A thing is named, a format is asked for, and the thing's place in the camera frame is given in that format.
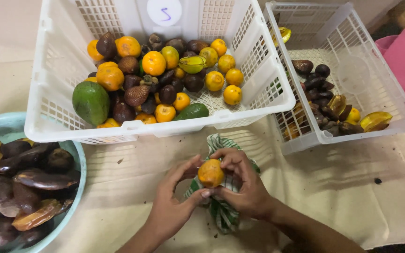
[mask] white and green towel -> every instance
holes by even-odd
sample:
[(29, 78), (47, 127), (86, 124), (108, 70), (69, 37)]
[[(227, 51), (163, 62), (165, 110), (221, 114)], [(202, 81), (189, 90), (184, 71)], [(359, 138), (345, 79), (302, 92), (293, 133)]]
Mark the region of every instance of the white and green towel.
[[(217, 149), (222, 148), (236, 148), (242, 150), (233, 140), (221, 138), (219, 134), (209, 135), (207, 137), (207, 144), (209, 145), (209, 156), (215, 153)], [(256, 165), (256, 162), (252, 159), (250, 159), (250, 161), (252, 163), (252, 168), (260, 174), (260, 168)], [(240, 184), (241, 182), (234, 180), (231, 175), (226, 175), (225, 181), (221, 185), (233, 192), (239, 192), (241, 187)], [(198, 176), (196, 176), (193, 179), (190, 188), (184, 194), (184, 197), (188, 198), (192, 193), (202, 188), (204, 188), (204, 186), (199, 181)], [(206, 199), (202, 205), (209, 208), (210, 215), (216, 221), (217, 227), (222, 233), (227, 234), (236, 230), (239, 225), (239, 212), (229, 203), (217, 196), (211, 196)]]

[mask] light blue bowl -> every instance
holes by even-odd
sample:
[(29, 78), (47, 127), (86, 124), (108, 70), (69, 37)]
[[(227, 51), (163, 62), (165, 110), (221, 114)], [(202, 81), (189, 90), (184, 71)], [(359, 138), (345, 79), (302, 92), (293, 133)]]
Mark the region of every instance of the light blue bowl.
[[(8, 143), (20, 138), (25, 138), (24, 135), (24, 122), (26, 119), (25, 112), (9, 112), (0, 114), (0, 141), (2, 143)], [(87, 163), (84, 150), (79, 142), (75, 141), (63, 141), (59, 142), (60, 147), (70, 152), (75, 161), (75, 169), (81, 171), (81, 180), (79, 182), (79, 188), (77, 189), (76, 198), (71, 205), (70, 210), (66, 213), (54, 217), (54, 230), (42, 241), (27, 249), (16, 249), (10, 251), (11, 253), (36, 253), (46, 247), (57, 235), (62, 231), (65, 225), (70, 221), (71, 216), (79, 204), (86, 184), (87, 176)]]

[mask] table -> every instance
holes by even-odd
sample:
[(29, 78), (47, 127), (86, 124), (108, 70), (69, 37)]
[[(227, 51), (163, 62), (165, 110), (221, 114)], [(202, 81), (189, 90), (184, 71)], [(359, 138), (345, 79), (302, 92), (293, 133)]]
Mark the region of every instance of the table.
[[(39, 4), (32, 8), (27, 14), (38, 18)], [(35, 37), (37, 30), (19, 31)], [(26, 110), (33, 49), (22, 45), (14, 50), (0, 51), (0, 61), (13, 61), (0, 63), (0, 113)], [(256, 159), (267, 190), (292, 208), (363, 248), (405, 242), (405, 134), (319, 146), (283, 157), (274, 122), (265, 117), (242, 128), (84, 145), (86, 190), (70, 223), (43, 252), (114, 252), (146, 220), (165, 171), (177, 160), (196, 153), (205, 156), (206, 137), (215, 132), (234, 139)], [(380, 185), (374, 183), (376, 177)], [(188, 184), (179, 184), (178, 196)], [(198, 208), (157, 252), (273, 252), (278, 242), (275, 228), (258, 221), (242, 222), (239, 233), (221, 235), (206, 210)]]

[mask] white plastic basket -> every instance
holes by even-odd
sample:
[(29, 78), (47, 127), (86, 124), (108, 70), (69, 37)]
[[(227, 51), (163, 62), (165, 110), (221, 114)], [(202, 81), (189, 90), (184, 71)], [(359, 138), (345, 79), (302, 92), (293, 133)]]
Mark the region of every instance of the white plastic basket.
[[(292, 36), (284, 44), (274, 18), (279, 14), (279, 26), (291, 29)], [(275, 114), (281, 133), (284, 155), (307, 148), (342, 141), (392, 135), (405, 132), (405, 93), (365, 29), (351, 3), (311, 4), (271, 1), (264, 11), (281, 63), (288, 72), (290, 86), (303, 110)], [(299, 82), (305, 79), (296, 74), (291, 60), (310, 60), (314, 66), (326, 64), (331, 68), (328, 81), (335, 84), (334, 94), (346, 96), (348, 104), (357, 108), (362, 117), (376, 111), (389, 112), (393, 118), (382, 131), (332, 137), (321, 131), (309, 107)], [(289, 120), (304, 118), (295, 129), (296, 138), (284, 135)]]
[[(147, 11), (149, 1), (153, 0), (43, 0), (25, 124), (30, 139), (111, 144), (135, 141), (139, 135), (164, 137), (209, 126), (246, 126), (295, 106), (256, 0), (154, 0), (159, 10), (166, 4), (172, 4), (169, 8), (181, 5), (182, 16), (172, 26), (153, 22)], [(93, 129), (74, 112), (71, 95), (78, 83), (96, 71), (87, 44), (107, 31), (117, 38), (133, 36), (141, 44), (153, 32), (166, 40), (177, 36), (207, 42), (222, 38), (244, 73), (241, 104), (229, 106), (222, 92), (209, 93), (203, 88), (198, 94), (188, 94), (193, 103), (209, 108), (209, 117), (149, 125), (130, 121), (121, 127)]]

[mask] green avocado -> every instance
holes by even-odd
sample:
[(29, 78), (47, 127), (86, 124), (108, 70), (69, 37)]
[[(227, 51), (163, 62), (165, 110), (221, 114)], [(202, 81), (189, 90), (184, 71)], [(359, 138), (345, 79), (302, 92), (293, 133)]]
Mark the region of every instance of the green avocado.
[(109, 114), (110, 99), (106, 90), (99, 84), (84, 81), (73, 91), (73, 108), (86, 122), (101, 125)]
[(204, 104), (194, 103), (184, 108), (172, 121), (209, 117), (209, 109)]

